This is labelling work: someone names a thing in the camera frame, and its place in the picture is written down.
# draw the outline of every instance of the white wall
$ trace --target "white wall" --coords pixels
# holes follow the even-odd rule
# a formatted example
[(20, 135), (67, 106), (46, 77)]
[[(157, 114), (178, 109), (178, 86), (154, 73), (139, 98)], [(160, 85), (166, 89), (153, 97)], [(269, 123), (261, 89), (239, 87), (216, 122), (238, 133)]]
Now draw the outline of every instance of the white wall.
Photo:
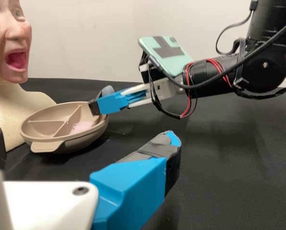
[[(30, 77), (141, 81), (141, 36), (172, 35), (194, 60), (217, 56), (215, 41), (243, 20), (250, 0), (21, 0), (33, 26)], [(220, 49), (245, 37), (228, 31)]]

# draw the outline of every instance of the mannequin nose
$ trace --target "mannequin nose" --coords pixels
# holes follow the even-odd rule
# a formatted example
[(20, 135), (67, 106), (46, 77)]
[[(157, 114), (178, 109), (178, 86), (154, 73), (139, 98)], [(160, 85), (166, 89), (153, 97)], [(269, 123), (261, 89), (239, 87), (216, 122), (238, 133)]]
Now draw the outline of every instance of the mannequin nose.
[(22, 41), (25, 39), (25, 36), (25, 30), (23, 29), (20, 22), (17, 22), (16, 20), (13, 23), (10, 23), (5, 35), (7, 40), (12, 41)]

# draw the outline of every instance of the blue plastic part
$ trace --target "blue plastic part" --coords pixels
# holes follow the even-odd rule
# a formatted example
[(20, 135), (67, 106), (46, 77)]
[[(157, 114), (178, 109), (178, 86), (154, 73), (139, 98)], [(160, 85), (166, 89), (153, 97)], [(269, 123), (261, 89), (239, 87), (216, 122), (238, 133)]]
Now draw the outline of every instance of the blue plastic part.
[(173, 131), (166, 132), (166, 136), (171, 139), (171, 146), (181, 147), (181, 141)]
[(127, 95), (127, 100), (129, 104), (132, 104), (134, 102), (138, 102), (140, 100), (143, 100), (146, 98), (146, 90), (137, 92), (137, 93), (132, 93), (130, 95)]
[(116, 92), (97, 99), (97, 104), (101, 114), (112, 114), (121, 111), (129, 105), (125, 96), (121, 92)]
[(122, 109), (127, 108), (130, 104), (146, 98), (146, 91), (136, 92), (126, 96), (123, 96), (121, 92), (122, 91), (118, 91), (97, 99), (101, 114), (117, 113)]
[(90, 182), (99, 190), (92, 230), (138, 230), (164, 202), (166, 158), (111, 164)]

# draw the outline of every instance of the mint green phone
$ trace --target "mint green phone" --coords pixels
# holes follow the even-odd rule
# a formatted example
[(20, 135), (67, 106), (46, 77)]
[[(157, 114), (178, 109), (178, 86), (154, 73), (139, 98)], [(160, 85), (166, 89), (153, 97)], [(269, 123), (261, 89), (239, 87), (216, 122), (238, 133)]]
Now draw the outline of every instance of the mint green phone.
[(138, 43), (145, 53), (152, 56), (160, 68), (171, 77), (175, 78), (182, 74), (184, 66), (193, 62), (171, 36), (142, 37)]

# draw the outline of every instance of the gray tape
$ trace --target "gray tape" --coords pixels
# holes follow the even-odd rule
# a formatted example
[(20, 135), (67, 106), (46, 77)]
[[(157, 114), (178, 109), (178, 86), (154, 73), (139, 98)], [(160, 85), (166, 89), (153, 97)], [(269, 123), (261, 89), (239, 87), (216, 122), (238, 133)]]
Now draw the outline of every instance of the gray tape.
[(169, 159), (178, 152), (178, 147), (171, 146), (171, 139), (165, 133), (157, 135), (154, 139), (118, 162), (143, 161), (151, 157), (166, 157)]
[(180, 47), (171, 47), (163, 37), (153, 37), (161, 48), (155, 48), (154, 51), (158, 53), (161, 58), (170, 58), (175, 56), (183, 56), (184, 52)]
[(151, 158), (150, 155), (142, 154), (139, 152), (133, 152), (118, 162), (144, 161), (148, 160), (149, 158)]

